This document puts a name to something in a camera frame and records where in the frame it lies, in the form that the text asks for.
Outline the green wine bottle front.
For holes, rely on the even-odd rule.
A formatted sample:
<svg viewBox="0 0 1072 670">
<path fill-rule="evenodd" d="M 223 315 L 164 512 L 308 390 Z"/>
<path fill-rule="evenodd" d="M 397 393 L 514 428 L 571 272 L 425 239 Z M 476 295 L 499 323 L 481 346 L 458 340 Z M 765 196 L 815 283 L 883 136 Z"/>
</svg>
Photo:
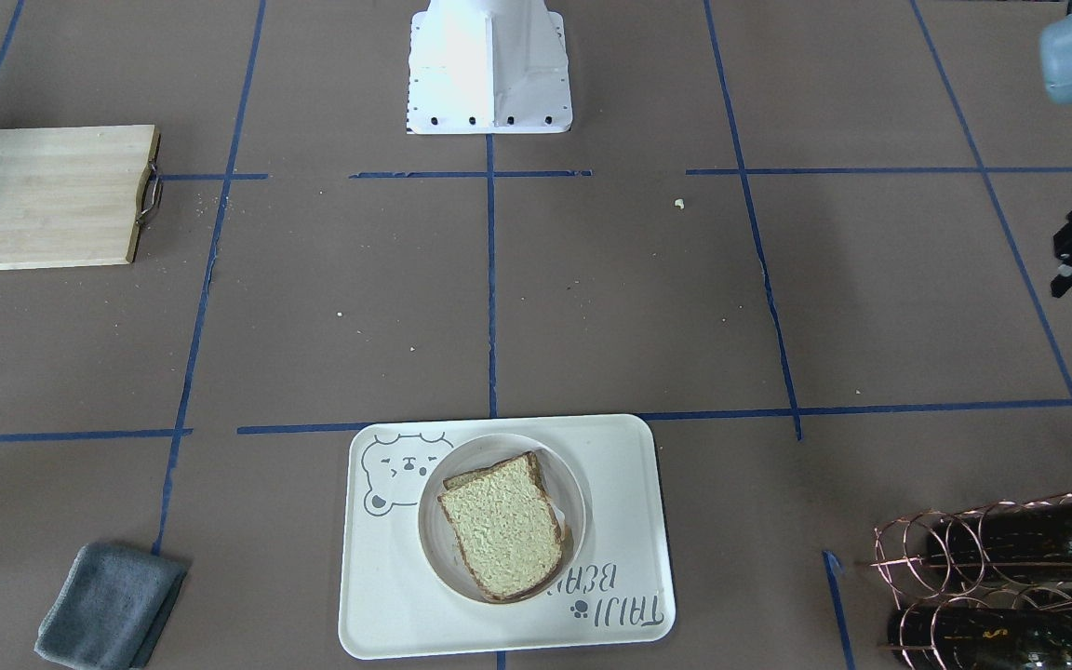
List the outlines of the green wine bottle front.
<svg viewBox="0 0 1072 670">
<path fill-rule="evenodd" d="M 888 643 L 912 669 L 1072 669 L 1072 617 L 1043 610 L 915 605 Z"/>
</svg>

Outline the green wine bottle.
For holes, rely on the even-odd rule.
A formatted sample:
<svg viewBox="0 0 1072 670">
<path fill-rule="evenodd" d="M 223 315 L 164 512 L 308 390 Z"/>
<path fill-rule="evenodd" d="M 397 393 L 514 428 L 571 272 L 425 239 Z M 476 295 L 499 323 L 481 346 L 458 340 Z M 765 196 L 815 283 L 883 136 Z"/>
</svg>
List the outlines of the green wine bottle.
<svg viewBox="0 0 1072 670">
<path fill-rule="evenodd" d="M 928 535 L 926 557 L 969 582 L 1072 583 L 1072 502 L 947 521 Z"/>
<path fill-rule="evenodd" d="M 915 605 L 888 643 L 912 669 L 1072 669 L 1072 617 L 1043 610 Z"/>
</svg>

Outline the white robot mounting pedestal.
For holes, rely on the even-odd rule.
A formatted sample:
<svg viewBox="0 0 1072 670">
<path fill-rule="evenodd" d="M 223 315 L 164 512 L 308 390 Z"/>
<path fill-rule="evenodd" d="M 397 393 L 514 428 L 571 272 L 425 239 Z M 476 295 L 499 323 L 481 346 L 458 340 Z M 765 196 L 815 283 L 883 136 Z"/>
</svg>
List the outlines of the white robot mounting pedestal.
<svg viewBox="0 0 1072 670">
<path fill-rule="evenodd" d="M 413 14 L 410 38 L 408 133 L 574 126 L 565 21 L 544 1 L 431 1 Z"/>
</svg>

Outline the green wine bottle middle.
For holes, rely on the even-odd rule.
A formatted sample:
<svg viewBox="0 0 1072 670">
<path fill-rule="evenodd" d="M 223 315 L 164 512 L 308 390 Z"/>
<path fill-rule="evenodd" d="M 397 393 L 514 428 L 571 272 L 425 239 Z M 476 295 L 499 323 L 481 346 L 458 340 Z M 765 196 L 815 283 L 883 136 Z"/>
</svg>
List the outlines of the green wine bottle middle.
<svg viewBox="0 0 1072 670">
<path fill-rule="evenodd" d="M 947 521 L 928 535 L 926 557 L 969 582 L 1072 583 L 1072 502 Z"/>
</svg>

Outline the folded grey cloth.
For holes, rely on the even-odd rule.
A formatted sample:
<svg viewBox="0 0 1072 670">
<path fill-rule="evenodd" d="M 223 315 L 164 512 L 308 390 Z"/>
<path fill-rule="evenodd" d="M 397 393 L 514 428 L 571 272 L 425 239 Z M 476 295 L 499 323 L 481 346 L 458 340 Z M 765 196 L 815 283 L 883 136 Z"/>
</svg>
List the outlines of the folded grey cloth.
<svg viewBox="0 0 1072 670">
<path fill-rule="evenodd" d="M 71 669 L 144 669 L 187 565 L 124 544 L 85 544 L 38 627 L 33 651 Z"/>
</svg>

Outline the wooden cutting board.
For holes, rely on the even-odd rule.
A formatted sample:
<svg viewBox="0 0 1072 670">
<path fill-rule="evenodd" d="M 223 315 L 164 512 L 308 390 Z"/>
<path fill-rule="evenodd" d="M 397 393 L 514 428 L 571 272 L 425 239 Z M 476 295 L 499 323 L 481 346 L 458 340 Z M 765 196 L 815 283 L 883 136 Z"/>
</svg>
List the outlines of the wooden cutting board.
<svg viewBox="0 0 1072 670">
<path fill-rule="evenodd" d="M 0 270 L 135 259 L 158 147 L 157 126 L 0 128 Z"/>
</svg>

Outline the white round plate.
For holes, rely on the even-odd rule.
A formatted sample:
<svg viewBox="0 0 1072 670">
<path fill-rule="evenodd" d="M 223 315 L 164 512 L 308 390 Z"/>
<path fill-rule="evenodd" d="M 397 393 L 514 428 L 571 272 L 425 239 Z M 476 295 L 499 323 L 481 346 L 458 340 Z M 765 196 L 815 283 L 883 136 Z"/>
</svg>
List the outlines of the white round plate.
<svg viewBox="0 0 1072 670">
<path fill-rule="evenodd" d="M 555 584 L 590 528 L 583 477 L 536 438 L 473 437 L 425 485 L 418 534 L 425 559 L 455 594 L 515 605 Z"/>
</svg>

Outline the white bear serving tray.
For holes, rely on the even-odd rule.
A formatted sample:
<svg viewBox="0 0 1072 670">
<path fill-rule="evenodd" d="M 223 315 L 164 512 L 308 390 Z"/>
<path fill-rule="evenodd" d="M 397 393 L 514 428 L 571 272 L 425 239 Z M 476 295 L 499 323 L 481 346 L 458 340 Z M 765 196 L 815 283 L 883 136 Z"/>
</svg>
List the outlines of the white bear serving tray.
<svg viewBox="0 0 1072 670">
<path fill-rule="evenodd" d="M 473 437 L 542 442 L 582 476 L 590 528 L 554 585 L 515 605 L 474 602 L 429 567 L 420 498 Z M 626 414 L 369 425 L 349 445 L 339 640 L 358 659 L 654 643 L 678 617 L 652 432 Z"/>
</svg>

